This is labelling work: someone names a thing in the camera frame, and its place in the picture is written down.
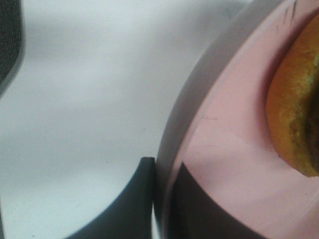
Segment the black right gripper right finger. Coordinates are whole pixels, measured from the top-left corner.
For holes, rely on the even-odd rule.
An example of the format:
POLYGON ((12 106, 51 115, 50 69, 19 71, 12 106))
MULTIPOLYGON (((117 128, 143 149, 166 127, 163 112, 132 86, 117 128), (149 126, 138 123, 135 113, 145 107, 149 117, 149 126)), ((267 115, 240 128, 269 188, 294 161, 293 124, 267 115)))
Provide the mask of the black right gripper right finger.
POLYGON ((170 204, 172 239, 255 239, 257 233, 224 211, 182 164, 170 204))

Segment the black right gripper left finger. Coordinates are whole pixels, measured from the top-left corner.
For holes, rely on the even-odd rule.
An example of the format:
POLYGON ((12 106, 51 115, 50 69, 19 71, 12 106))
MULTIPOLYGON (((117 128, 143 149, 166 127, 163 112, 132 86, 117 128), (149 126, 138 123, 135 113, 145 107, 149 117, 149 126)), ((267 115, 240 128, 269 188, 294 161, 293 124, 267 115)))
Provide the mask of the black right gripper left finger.
POLYGON ((151 239, 155 159, 143 157, 132 178, 93 221, 70 239, 151 239))

